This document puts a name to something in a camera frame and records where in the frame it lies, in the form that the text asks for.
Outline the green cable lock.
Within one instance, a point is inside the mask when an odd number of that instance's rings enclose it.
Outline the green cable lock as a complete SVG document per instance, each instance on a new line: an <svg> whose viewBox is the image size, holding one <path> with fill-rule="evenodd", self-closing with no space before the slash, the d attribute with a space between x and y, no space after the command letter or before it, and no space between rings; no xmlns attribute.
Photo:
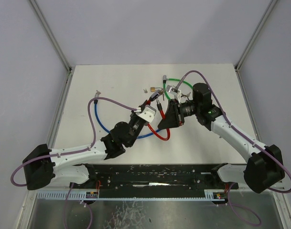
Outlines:
<svg viewBox="0 0 291 229"><path fill-rule="evenodd" d="M172 94L172 93L167 90L167 81L179 82L180 83L181 80L180 79L176 79L176 78L167 78L166 75L164 75L162 77L163 91L164 91L165 97L168 100L170 100L173 97L170 97L169 96L169 94ZM189 86L191 88L191 90L193 89L193 86L190 83L186 82L186 81L183 81L182 84L185 84L185 85ZM187 97L187 98L189 98L189 95L190 95L190 93L188 93L187 95L181 94L181 97Z"/></svg>

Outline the brass padlock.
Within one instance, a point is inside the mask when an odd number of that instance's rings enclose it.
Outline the brass padlock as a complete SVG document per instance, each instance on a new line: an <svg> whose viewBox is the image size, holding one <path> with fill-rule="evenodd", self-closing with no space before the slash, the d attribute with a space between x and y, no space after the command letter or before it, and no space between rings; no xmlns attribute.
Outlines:
<svg viewBox="0 0 291 229"><path fill-rule="evenodd" d="M151 88L150 88L150 91L151 91L151 92L160 91L160 90L162 90L161 87L151 87Z"/></svg>

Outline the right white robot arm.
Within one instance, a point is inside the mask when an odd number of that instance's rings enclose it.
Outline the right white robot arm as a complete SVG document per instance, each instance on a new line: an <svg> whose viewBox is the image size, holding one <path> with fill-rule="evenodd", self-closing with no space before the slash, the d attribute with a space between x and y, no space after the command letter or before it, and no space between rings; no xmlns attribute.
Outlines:
<svg viewBox="0 0 291 229"><path fill-rule="evenodd" d="M172 93L174 98L168 101L165 117L158 125L160 130L180 127L186 117L194 115L200 125L224 139L244 158L243 165L226 163L214 168L215 173L210 176L213 187L221 188L226 183L241 183L254 192L261 193L284 179L280 149L275 145L267 146L248 136L226 119L221 108L213 104L212 93L207 84L194 84L193 98L184 103L180 101L180 90L170 85L164 89Z"/></svg>

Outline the red lock keys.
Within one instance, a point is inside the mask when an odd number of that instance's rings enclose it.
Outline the red lock keys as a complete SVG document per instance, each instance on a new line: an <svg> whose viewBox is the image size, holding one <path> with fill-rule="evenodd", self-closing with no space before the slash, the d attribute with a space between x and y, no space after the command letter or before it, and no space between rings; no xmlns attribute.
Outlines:
<svg viewBox="0 0 291 229"><path fill-rule="evenodd" d="M162 96L162 99L164 100L164 89L163 88L161 88L161 89L158 90L158 94L160 96Z"/></svg>

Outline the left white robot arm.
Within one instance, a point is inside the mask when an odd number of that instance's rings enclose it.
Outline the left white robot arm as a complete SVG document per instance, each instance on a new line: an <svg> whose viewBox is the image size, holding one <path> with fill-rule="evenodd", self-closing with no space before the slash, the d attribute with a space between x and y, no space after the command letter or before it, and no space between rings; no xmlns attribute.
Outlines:
<svg viewBox="0 0 291 229"><path fill-rule="evenodd" d="M117 123L106 136L94 139L88 145L61 149L48 148L47 144L38 145L22 162L27 189L41 189L54 182L94 187L97 176L88 171L86 164L124 154L156 114L156 109L148 101L129 110L129 122Z"/></svg>

